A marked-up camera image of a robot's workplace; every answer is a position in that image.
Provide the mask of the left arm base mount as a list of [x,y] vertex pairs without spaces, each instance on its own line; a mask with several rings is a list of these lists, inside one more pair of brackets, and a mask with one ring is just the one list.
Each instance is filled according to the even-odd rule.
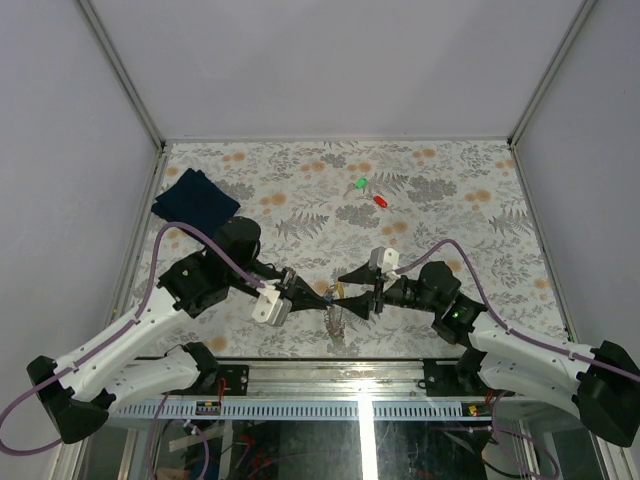
[[246,396],[249,374],[250,367],[246,364],[223,364],[218,368],[215,379],[205,382],[198,393],[216,398]]

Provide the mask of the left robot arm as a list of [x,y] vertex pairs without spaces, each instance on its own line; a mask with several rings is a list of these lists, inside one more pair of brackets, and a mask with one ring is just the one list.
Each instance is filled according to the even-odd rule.
[[99,430],[110,415],[154,395],[220,394],[218,360],[201,342],[172,347],[144,359],[144,348],[223,302],[230,290],[254,298],[252,318],[279,326],[291,312],[326,310],[330,303],[291,268],[259,261],[260,226],[234,217],[208,238],[181,222],[203,249],[152,274],[140,304],[104,331],[57,359],[39,356],[27,367],[37,397],[64,444]]

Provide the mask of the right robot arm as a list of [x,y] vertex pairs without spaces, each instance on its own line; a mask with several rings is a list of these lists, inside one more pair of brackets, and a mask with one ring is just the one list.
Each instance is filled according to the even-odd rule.
[[428,262],[417,278],[363,265],[340,278],[368,291],[337,300],[362,319],[385,307],[433,314],[433,329],[447,343],[464,347],[456,367],[467,394],[484,388],[514,392],[575,416],[591,433],[621,447],[639,431],[639,368],[620,345],[559,340],[500,324],[489,306],[461,291],[449,266]]

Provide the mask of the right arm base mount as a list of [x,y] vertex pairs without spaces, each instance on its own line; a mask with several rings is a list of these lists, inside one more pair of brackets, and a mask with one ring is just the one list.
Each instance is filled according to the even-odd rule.
[[461,385],[457,371],[456,359],[425,358],[422,362],[422,376],[416,386],[425,392],[427,397],[458,397],[466,391]]

